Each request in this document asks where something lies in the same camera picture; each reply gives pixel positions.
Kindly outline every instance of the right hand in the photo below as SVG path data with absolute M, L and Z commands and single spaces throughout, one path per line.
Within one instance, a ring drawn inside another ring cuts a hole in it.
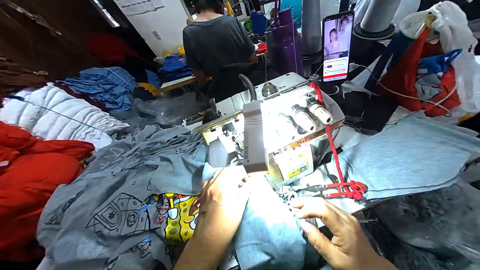
M 296 217 L 320 218 L 333 233 L 330 241 L 310 222 L 300 223 L 310 244 L 334 270 L 396 269 L 376 254 L 354 216 L 319 197 L 302 197 L 292 200 L 290 205 L 299 208 Z

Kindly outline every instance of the folded clothes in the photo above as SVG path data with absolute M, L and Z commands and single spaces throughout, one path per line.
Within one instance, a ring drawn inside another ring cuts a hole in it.
M 167 56 L 163 67 L 158 70 L 162 82 L 171 82 L 177 79 L 191 76 L 192 70 L 187 65 L 186 58 L 183 56 Z
M 57 83 L 70 87 L 75 93 L 86 94 L 109 109 L 118 110 L 130 109 L 132 104 L 127 93 L 138 86 L 135 78 L 120 67 L 82 70 L 79 77 Z
M 449 186 L 480 155 L 477 133 L 438 123 L 417 112 L 340 153 L 343 175 L 368 186 L 367 199 Z M 336 172 L 335 162 L 327 165 Z

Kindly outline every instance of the left hand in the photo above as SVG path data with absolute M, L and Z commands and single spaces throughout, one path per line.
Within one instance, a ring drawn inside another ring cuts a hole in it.
M 233 238 L 250 195 L 242 187 L 246 180 L 243 166 L 230 166 L 204 182 L 194 236 L 218 238 L 219 232 L 222 232 L 223 236 Z

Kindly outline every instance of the electrical outlet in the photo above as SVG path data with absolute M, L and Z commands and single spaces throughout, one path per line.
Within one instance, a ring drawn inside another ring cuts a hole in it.
M 161 40 L 162 38 L 160 37 L 160 35 L 157 33 L 157 31 L 152 31 L 152 34 L 158 39 L 158 40 Z

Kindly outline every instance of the light blue fabric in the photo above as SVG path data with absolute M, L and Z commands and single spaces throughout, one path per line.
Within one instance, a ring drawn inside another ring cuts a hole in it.
M 280 10 L 291 8 L 292 18 L 297 22 L 297 28 L 301 27 L 301 2 L 302 0 L 282 0 Z
M 151 70 L 146 69 L 146 71 L 148 76 L 148 83 L 156 87 L 161 87 L 162 81 L 160 80 L 160 77 Z
M 80 71 L 77 78 L 66 78 L 57 83 L 73 92 L 86 94 L 109 109 L 128 110 L 132 107 L 127 93 L 138 86 L 135 78 L 120 67 L 90 68 Z
M 476 134 L 418 112 L 339 154 L 340 167 L 346 179 L 367 185 L 367 199 L 430 191 L 455 183 L 480 155 Z M 327 167 L 336 172 L 334 161 Z
M 204 166 L 204 181 L 221 168 Z M 247 181 L 251 192 L 233 246 L 242 270 L 296 270 L 303 267 L 307 243 L 293 214 L 264 178 Z

